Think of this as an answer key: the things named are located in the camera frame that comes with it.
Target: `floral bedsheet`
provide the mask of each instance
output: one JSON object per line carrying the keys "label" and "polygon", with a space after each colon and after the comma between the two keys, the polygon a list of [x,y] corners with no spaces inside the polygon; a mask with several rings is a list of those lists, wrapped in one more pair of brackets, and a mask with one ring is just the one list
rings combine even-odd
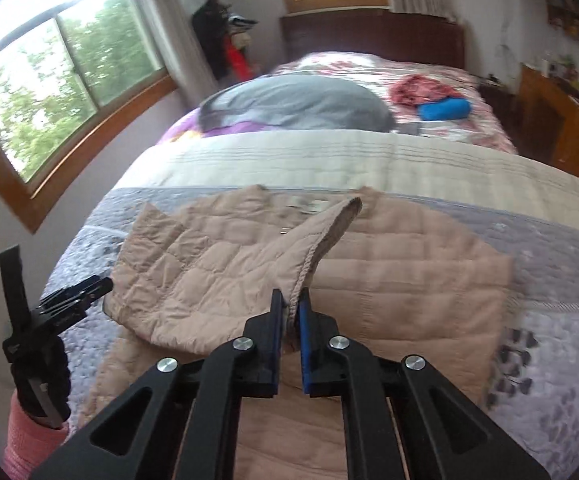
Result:
{"label": "floral bedsheet", "polygon": [[[505,134],[492,108],[477,91],[477,80],[459,68],[389,61],[372,54],[352,52],[319,52],[280,65],[269,75],[289,73],[316,74],[354,81],[379,96],[390,108],[398,123],[421,123],[419,135],[442,137],[447,140],[493,148],[500,152],[517,153]],[[457,89],[472,105],[470,117],[461,121],[421,122],[415,107],[397,105],[389,98],[389,89],[402,78],[421,74]]]}

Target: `pink sleeve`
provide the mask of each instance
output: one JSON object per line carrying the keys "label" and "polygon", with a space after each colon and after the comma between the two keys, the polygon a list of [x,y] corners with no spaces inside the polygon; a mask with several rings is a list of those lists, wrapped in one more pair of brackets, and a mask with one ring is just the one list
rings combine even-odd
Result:
{"label": "pink sleeve", "polygon": [[22,410],[18,395],[14,393],[2,468],[12,480],[27,480],[31,472],[64,442],[68,433],[66,424],[60,430],[52,430],[35,423]]}

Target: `blue cloth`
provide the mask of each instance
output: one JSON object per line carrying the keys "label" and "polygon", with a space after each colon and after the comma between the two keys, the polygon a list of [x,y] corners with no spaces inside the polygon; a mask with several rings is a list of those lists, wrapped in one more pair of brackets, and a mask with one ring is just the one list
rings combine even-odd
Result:
{"label": "blue cloth", "polygon": [[424,121],[452,121],[466,118],[472,111],[467,99],[448,97],[437,103],[427,103],[418,107],[418,115]]}

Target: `green leaves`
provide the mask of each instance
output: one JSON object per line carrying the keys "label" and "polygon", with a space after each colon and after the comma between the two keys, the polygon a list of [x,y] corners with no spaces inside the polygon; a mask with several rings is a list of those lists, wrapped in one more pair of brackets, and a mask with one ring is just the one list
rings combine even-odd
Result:
{"label": "green leaves", "polygon": [[[0,145],[28,181],[101,107],[157,68],[131,0],[85,0],[59,16],[85,81],[74,70],[53,22],[0,53]],[[89,86],[94,104],[85,86]]]}

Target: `wooden cabinet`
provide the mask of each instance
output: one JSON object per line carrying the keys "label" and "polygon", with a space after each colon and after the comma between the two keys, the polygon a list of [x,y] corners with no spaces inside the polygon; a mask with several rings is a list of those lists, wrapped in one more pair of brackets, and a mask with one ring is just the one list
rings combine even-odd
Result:
{"label": "wooden cabinet", "polygon": [[579,177],[579,104],[526,66],[517,99],[519,153]]}
{"label": "wooden cabinet", "polygon": [[506,89],[505,86],[492,84],[489,81],[482,81],[478,86],[478,92],[484,101],[492,107],[493,114],[500,121],[503,130],[510,136],[513,128],[513,108],[515,95]]}
{"label": "wooden cabinet", "polygon": [[579,105],[551,79],[522,68],[519,153],[565,170],[579,139]]}

